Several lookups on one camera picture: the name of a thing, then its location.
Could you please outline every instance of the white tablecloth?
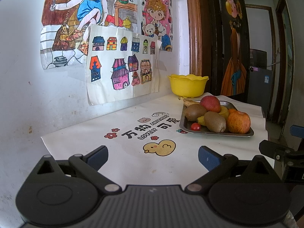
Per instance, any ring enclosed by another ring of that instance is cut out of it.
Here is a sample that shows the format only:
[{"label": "white tablecloth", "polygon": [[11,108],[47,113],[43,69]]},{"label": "white tablecloth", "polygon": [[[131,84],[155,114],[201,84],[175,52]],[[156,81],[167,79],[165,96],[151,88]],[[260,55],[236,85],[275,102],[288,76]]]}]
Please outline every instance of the white tablecloth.
[{"label": "white tablecloth", "polygon": [[[183,102],[171,94],[64,128],[42,139],[56,160],[67,159],[76,153],[85,155],[100,145],[106,145],[109,159],[99,172],[122,188],[127,184],[181,184],[184,188],[208,172],[198,161],[200,146],[205,145],[221,155],[230,153],[239,159],[251,160],[260,154],[259,143],[268,137],[261,107],[225,96],[218,98],[249,114],[254,136],[240,138],[180,133],[179,122],[174,123],[174,119],[180,120]],[[150,120],[138,122],[141,118]],[[131,139],[122,135],[130,130],[137,135],[131,134]],[[165,151],[160,148],[164,146],[168,148]],[[273,167],[274,160],[267,159]]]}]

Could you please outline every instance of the fruit tray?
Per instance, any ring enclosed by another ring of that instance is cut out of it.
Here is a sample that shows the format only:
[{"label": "fruit tray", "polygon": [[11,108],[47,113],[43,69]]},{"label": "fruit tray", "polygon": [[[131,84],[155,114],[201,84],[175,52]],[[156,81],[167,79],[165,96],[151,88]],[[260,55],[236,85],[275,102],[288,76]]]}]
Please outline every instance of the fruit tray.
[{"label": "fruit tray", "polygon": [[[230,103],[230,102],[226,102],[226,101],[220,101],[220,104],[227,107],[227,109],[236,109],[235,106]],[[254,135],[254,132],[252,130],[252,128],[249,129],[247,134],[233,134],[233,133],[216,133],[216,132],[211,132],[209,129],[207,129],[206,126],[202,126],[200,131],[194,131],[191,130],[191,125],[194,122],[188,121],[188,119],[185,117],[185,109],[187,107],[184,105],[183,107],[183,111],[181,113],[181,118],[180,118],[180,123],[179,126],[182,130],[188,132],[188,133],[192,133],[192,134],[204,134],[204,135],[220,135],[220,136],[235,136],[235,137],[250,137]]]}]

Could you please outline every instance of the cherry tomato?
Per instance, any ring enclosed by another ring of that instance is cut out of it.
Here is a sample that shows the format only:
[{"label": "cherry tomato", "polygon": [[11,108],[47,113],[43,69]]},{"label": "cherry tomato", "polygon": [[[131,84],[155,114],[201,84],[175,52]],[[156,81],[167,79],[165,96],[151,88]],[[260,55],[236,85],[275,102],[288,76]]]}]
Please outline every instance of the cherry tomato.
[{"label": "cherry tomato", "polygon": [[201,130],[201,125],[199,123],[195,122],[191,125],[191,130],[200,131]]}]

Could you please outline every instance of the screw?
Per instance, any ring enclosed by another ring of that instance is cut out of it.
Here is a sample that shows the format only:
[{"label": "screw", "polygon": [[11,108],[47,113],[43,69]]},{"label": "screw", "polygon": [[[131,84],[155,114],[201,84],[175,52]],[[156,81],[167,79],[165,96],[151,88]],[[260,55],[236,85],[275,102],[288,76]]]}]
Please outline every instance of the screw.
[{"label": "screw", "polygon": [[192,183],[187,186],[187,189],[191,192],[198,192],[202,189],[202,186],[197,183]]},{"label": "screw", "polygon": [[107,184],[104,188],[108,192],[116,192],[117,190],[119,190],[119,186],[113,183]]}]

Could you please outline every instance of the pink poster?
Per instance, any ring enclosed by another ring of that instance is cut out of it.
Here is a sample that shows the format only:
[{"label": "pink poster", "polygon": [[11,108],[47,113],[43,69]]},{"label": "pink poster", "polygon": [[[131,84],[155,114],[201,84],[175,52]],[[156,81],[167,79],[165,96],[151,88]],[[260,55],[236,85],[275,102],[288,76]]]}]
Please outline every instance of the pink poster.
[{"label": "pink poster", "polygon": [[172,0],[142,0],[142,35],[162,42],[161,50],[172,51]]}]

